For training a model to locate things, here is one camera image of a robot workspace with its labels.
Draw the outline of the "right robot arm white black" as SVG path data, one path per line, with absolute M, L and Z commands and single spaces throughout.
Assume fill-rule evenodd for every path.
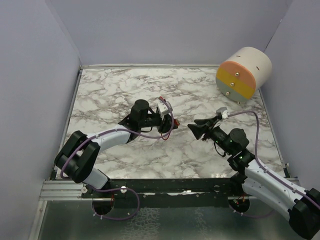
M 300 237 L 311 240 L 320 230 L 319 190 L 307 190 L 275 173 L 247 149 L 249 140 L 243 129 L 225 133 L 217 126 L 220 120 L 219 116 L 197 119 L 188 128 L 197 140 L 212 140 L 229 156 L 227 161 L 236 171 L 230 191 L 261 200 L 280 213 Z

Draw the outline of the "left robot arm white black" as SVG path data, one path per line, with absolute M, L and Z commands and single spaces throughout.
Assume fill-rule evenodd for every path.
M 73 132 L 62 146 L 54 160 L 60 169 L 60 176 L 69 177 L 75 183 L 84 183 L 97 196 L 106 197 L 112 188 L 111 179 L 94 167 L 100 153 L 132 142 L 137 137 L 151 139 L 147 129 L 157 129 L 159 139 L 167 139 L 172 130 L 179 127 L 178 119 L 173 116 L 171 104 L 159 97 L 156 110 L 152 110 L 147 100 L 134 102 L 130 113 L 113 128 L 91 134 L 80 130 Z

